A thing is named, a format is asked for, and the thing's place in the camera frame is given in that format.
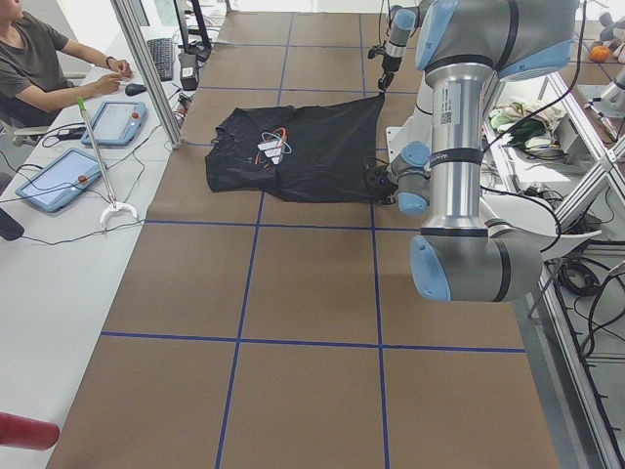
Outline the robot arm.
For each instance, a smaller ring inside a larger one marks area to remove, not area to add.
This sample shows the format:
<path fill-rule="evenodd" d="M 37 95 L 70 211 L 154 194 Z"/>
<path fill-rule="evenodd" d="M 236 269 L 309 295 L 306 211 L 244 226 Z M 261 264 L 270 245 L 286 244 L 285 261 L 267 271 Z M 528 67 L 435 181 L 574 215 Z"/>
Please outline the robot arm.
<path fill-rule="evenodd" d="M 381 93 L 392 84 L 399 71 L 408 41 L 411 35 L 423 25 L 425 15 L 433 1 L 420 1 L 414 7 L 393 5 L 387 14 L 388 38 L 377 48 L 375 54 L 381 55 L 383 73 L 378 80 Z"/>
<path fill-rule="evenodd" d="M 379 86 L 389 86 L 416 35 L 427 105 L 388 140 L 400 211 L 426 215 L 410 244 L 424 298 L 512 301 L 539 279 L 545 245 L 498 218 L 480 196 L 484 94 L 489 82 L 563 68 L 577 9 L 575 1 L 422 1 L 390 10 Z"/>

